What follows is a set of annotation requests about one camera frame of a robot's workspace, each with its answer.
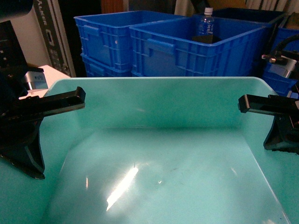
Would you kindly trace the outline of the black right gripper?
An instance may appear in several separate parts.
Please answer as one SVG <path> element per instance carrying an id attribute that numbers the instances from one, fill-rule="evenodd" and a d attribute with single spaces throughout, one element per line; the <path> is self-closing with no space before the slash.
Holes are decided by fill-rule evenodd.
<path id="1" fill-rule="evenodd" d="M 241 113 L 274 114 L 271 129 L 263 143 L 266 150 L 299 153 L 299 82 L 286 97 L 268 98 L 245 94 L 238 99 Z"/>

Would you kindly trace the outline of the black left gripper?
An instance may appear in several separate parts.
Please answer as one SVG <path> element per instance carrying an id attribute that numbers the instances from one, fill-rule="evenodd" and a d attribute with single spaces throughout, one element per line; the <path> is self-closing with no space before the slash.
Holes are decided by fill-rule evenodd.
<path id="1" fill-rule="evenodd" d="M 85 108 L 86 92 L 74 91 L 40 98 L 28 97 L 25 70 L 0 72 L 0 156 L 28 176 L 44 180 L 40 146 L 43 117 Z"/>

